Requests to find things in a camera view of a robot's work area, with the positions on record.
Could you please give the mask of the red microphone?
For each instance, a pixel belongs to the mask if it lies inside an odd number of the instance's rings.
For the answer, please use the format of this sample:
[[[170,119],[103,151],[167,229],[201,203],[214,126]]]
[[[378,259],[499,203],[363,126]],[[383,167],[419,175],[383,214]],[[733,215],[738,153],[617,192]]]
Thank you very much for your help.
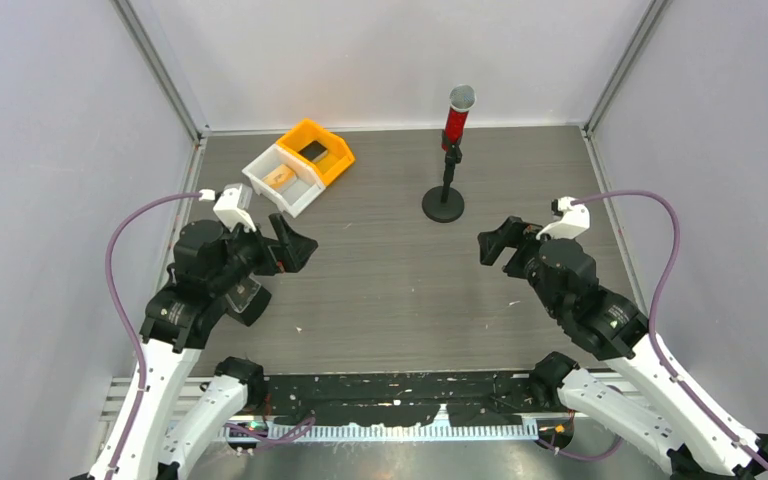
[[[443,148],[460,142],[466,119],[476,102],[476,93],[472,86],[461,84],[454,87],[449,95],[449,111],[443,129]]]

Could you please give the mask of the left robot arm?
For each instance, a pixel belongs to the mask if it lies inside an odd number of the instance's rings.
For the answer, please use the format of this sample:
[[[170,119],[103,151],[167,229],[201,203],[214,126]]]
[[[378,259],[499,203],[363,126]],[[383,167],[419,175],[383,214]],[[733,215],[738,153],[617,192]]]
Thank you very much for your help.
[[[301,271],[318,248],[278,213],[276,236],[218,220],[186,225],[167,267],[169,279],[145,308],[137,365],[119,415],[86,479],[185,479],[220,429],[238,412],[264,405],[261,365],[237,357],[220,362],[206,391],[178,422],[172,414],[211,331],[225,316],[250,326],[270,292],[259,276]]]

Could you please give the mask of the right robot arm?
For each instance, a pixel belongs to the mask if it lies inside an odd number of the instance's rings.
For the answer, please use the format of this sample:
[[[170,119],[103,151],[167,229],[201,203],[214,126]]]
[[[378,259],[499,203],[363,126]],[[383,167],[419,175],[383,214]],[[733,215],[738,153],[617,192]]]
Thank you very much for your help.
[[[574,239],[552,239],[509,217],[478,236],[479,261],[524,279],[547,314],[582,350],[604,362],[649,401],[644,408],[607,387],[575,361],[552,352],[533,371],[531,397],[544,410],[582,412],[634,445],[673,479],[755,479],[768,471],[768,434],[745,427],[709,395],[690,396],[690,375],[652,335],[628,298],[601,285],[595,260]]]

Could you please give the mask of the black card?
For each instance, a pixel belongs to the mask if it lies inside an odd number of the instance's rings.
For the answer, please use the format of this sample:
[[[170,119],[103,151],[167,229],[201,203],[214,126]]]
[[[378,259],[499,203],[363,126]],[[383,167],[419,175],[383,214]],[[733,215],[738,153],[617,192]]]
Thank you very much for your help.
[[[328,155],[328,149],[319,141],[312,141],[298,151],[299,155],[311,163],[318,163]]]

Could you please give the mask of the white plastic bin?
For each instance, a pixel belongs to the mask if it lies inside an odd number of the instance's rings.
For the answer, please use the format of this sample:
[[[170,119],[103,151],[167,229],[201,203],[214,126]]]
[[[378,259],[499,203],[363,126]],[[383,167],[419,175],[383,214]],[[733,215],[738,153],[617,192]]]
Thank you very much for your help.
[[[242,173],[254,192],[296,218],[326,189],[314,169],[296,155],[273,144],[248,163]]]

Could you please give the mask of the clear plastic holder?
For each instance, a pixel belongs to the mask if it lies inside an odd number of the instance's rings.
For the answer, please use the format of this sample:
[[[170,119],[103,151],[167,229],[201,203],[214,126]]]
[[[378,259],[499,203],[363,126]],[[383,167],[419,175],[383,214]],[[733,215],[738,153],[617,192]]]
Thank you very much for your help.
[[[260,282],[246,278],[225,295],[225,313],[237,322],[250,327],[265,312],[272,294]]]

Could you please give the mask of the orange plastic bin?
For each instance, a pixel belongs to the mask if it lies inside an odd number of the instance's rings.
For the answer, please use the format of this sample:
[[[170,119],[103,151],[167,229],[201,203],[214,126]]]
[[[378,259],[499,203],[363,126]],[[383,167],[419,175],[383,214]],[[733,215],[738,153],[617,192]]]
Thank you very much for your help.
[[[356,160],[342,137],[309,118],[282,135],[277,145],[311,167],[325,187],[334,183]]]

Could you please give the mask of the tan card in white bin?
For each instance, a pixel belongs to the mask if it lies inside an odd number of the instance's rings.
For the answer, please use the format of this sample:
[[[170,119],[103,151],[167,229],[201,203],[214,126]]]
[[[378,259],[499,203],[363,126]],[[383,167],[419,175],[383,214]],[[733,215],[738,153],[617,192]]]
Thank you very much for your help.
[[[297,179],[295,171],[286,164],[279,164],[266,174],[262,181],[271,189],[283,192]]]

